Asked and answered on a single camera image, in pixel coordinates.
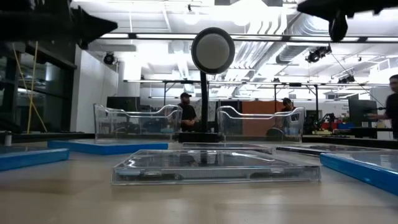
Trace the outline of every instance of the man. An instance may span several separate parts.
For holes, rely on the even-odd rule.
[[[394,139],[398,139],[398,75],[390,77],[390,88],[394,92],[386,100],[384,114],[370,114],[371,119],[390,119]]]
[[[282,103],[284,104],[285,108],[283,108],[280,112],[289,112],[295,109],[292,101],[289,98],[284,98]]]
[[[190,97],[188,93],[180,95],[181,103],[178,104],[182,108],[182,131],[196,131],[198,128],[198,118],[193,106],[190,105]]]
[[[282,103],[284,104],[285,108],[283,108],[280,112],[291,112],[294,109],[296,109],[293,106],[293,102],[289,98],[284,98],[282,100]],[[291,121],[298,121],[299,120],[299,115],[298,114],[293,114],[291,117],[289,117]],[[290,129],[290,119],[288,118],[282,118],[282,128],[284,130],[285,134],[291,134],[294,133],[295,131]]]

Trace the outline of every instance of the black cap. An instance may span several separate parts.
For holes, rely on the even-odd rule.
[[[180,98],[183,97],[192,97],[192,95],[189,95],[188,93],[181,93]]]

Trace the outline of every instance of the blue tray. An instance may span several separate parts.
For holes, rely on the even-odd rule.
[[[320,160],[326,167],[398,195],[398,152],[323,153]]]
[[[167,142],[142,142],[115,139],[81,139],[72,141],[48,141],[47,147],[67,148],[75,152],[97,155],[115,155],[137,152],[141,149],[168,149]]]
[[[1,146],[0,170],[64,161],[68,158],[68,149]]]

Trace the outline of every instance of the transparent acrylic container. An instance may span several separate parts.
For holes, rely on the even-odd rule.
[[[173,136],[180,130],[182,109],[166,105],[156,112],[128,112],[94,104],[95,139],[121,139],[130,135]]]
[[[257,144],[246,144],[246,143],[195,143],[185,142],[183,143],[184,150],[250,150],[263,152],[267,154],[274,154],[276,147],[274,146],[260,146]]]
[[[112,171],[114,185],[318,181],[320,167],[255,151],[140,150]]]
[[[231,106],[220,106],[217,116],[218,131],[224,141],[302,141],[304,108],[275,114],[242,114]]]

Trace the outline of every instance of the glass wall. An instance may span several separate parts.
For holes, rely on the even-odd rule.
[[[69,131],[72,107],[73,70],[65,70],[37,59],[20,54],[20,75],[14,58],[0,58],[0,113],[9,121],[27,131],[30,95],[33,105],[30,131]]]

